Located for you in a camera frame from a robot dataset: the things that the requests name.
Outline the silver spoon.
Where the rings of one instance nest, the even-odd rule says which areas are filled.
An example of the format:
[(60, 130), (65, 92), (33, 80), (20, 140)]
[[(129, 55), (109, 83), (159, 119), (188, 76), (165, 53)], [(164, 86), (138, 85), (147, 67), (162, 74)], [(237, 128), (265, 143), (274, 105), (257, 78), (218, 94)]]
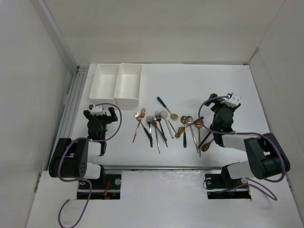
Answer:
[(196, 149), (197, 153), (199, 153), (199, 149), (198, 149), (198, 146), (197, 146), (196, 138), (195, 138), (194, 131), (193, 131), (193, 128), (192, 128), (192, 124), (193, 123), (194, 123), (193, 118), (191, 116), (187, 116), (186, 117), (186, 124), (187, 124), (187, 126), (190, 127), (190, 131), (191, 131), (191, 135), (192, 135), (192, 138), (193, 138), (195, 149)]

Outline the small copper spoon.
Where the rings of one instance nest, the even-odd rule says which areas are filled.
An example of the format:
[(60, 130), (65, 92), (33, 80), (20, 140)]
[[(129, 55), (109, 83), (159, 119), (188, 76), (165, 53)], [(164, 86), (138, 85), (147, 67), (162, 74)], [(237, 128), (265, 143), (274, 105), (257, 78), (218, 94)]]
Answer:
[(175, 128), (173, 127), (173, 125), (171, 124), (171, 122), (168, 120), (169, 125), (171, 126), (171, 128), (173, 129), (173, 131), (175, 132), (175, 138), (180, 138), (181, 134), (179, 133), (179, 131), (176, 131)]

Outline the white ceramic spoon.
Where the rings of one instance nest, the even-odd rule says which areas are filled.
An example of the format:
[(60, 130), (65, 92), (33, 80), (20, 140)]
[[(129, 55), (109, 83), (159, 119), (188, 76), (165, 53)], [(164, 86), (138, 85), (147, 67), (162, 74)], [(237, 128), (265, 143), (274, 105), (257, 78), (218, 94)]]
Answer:
[(165, 123), (166, 123), (166, 125), (167, 125), (167, 128), (168, 128), (168, 131), (169, 131), (169, 133), (170, 133), (171, 138), (174, 139), (174, 135), (173, 135), (173, 133), (172, 133), (172, 131), (171, 131), (171, 129), (170, 129), (169, 122), (168, 122), (168, 120), (167, 120), (167, 118), (168, 118), (168, 113), (167, 113), (165, 110), (162, 110), (162, 111), (160, 112), (160, 116), (161, 116), (161, 118), (165, 121)]

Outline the brown wooden spoon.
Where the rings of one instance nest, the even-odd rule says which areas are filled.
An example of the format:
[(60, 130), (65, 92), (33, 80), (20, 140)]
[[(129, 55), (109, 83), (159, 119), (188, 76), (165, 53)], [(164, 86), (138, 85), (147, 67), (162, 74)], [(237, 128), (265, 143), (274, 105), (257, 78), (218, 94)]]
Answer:
[(202, 152), (206, 152), (208, 149), (209, 149), (209, 147), (210, 147), (210, 145), (211, 145), (211, 143), (214, 141), (214, 139), (212, 139), (210, 142), (208, 142), (208, 143), (205, 143), (205, 144), (203, 144), (202, 145), (202, 147), (201, 147), (201, 151)]

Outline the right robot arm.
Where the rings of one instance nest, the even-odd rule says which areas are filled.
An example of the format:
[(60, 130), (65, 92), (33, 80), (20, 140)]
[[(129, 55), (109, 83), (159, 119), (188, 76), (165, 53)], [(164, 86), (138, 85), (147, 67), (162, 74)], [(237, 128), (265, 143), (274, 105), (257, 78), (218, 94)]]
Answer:
[(240, 178), (255, 177), (270, 180), (269, 177), (290, 171), (290, 161), (272, 133), (237, 133), (232, 129), (234, 112), (241, 106), (241, 96), (235, 93), (226, 96), (211, 94), (204, 103), (214, 113), (210, 132), (215, 143), (223, 148), (244, 151), (247, 161), (233, 163), (222, 167), (220, 182), (231, 187)]

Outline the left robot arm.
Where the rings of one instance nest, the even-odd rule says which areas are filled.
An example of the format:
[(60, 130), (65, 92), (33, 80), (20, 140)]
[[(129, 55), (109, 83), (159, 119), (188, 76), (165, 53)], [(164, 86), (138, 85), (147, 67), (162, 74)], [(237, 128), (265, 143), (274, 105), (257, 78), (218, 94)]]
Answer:
[(101, 105), (89, 106), (88, 110), (83, 111), (87, 119), (87, 137), (58, 140), (48, 168), (52, 178), (87, 178), (98, 189), (106, 184), (102, 167), (89, 163), (88, 157), (105, 154), (107, 141), (112, 138), (106, 138), (107, 126), (118, 121), (113, 107), (109, 107), (108, 112)]

